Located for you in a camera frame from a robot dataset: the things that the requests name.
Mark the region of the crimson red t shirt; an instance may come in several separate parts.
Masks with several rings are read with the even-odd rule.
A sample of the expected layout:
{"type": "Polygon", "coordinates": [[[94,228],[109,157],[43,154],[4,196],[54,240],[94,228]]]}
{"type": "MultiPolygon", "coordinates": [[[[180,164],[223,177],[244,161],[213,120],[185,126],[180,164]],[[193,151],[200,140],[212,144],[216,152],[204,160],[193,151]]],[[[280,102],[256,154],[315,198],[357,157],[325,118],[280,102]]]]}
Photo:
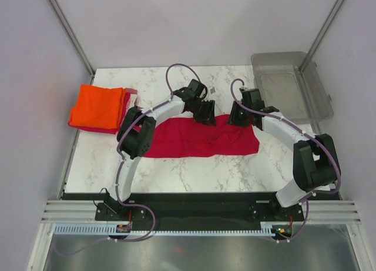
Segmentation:
{"type": "Polygon", "coordinates": [[[259,151],[253,127],[229,125],[229,115],[216,117],[215,126],[193,118],[170,118],[155,129],[147,158],[208,158],[214,155],[244,156],[259,151]]]}

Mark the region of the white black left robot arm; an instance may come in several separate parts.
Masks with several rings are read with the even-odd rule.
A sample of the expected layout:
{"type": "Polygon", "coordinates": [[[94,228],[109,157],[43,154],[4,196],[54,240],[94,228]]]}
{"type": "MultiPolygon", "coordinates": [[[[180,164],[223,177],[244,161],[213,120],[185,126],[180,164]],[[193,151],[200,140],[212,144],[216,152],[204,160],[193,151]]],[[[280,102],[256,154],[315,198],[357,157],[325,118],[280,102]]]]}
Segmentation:
{"type": "Polygon", "coordinates": [[[117,153],[120,155],[115,181],[109,189],[114,200],[108,212],[116,220],[122,220],[129,213],[129,206],[123,202],[130,197],[131,186],[137,166],[150,150],[155,129],[161,123],[184,112],[193,114],[193,119],[207,126],[215,126],[214,100],[205,100],[209,94],[206,85],[193,79],[187,87],[172,92],[164,101],[150,108],[130,108],[117,134],[117,153]]]}

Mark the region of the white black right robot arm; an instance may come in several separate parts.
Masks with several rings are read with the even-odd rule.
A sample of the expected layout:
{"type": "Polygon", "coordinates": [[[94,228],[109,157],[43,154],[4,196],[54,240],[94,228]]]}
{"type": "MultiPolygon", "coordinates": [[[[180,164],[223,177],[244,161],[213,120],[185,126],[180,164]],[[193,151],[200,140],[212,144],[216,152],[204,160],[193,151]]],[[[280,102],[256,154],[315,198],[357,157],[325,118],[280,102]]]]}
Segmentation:
{"type": "Polygon", "coordinates": [[[275,107],[266,107],[257,88],[239,89],[242,100],[234,99],[230,117],[250,123],[285,144],[293,153],[293,179],[276,193],[269,205],[270,216],[283,220],[290,206],[318,193],[335,194],[341,185],[341,171],[333,139],[328,134],[305,132],[275,107]]]}

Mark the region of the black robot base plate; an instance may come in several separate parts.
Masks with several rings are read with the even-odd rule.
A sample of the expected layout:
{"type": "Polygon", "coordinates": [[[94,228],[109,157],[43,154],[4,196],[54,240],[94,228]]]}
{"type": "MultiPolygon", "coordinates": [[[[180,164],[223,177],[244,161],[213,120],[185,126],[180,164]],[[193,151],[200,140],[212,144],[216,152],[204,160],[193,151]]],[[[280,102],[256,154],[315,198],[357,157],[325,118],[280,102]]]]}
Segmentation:
{"type": "Polygon", "coordinates": [[[256,228],[303,219],[299,205],[282,208],[274,192],[133,193],[124,206],[105,195],[95,215],[97,221],[130,221],[137,230],[256,228]]]}

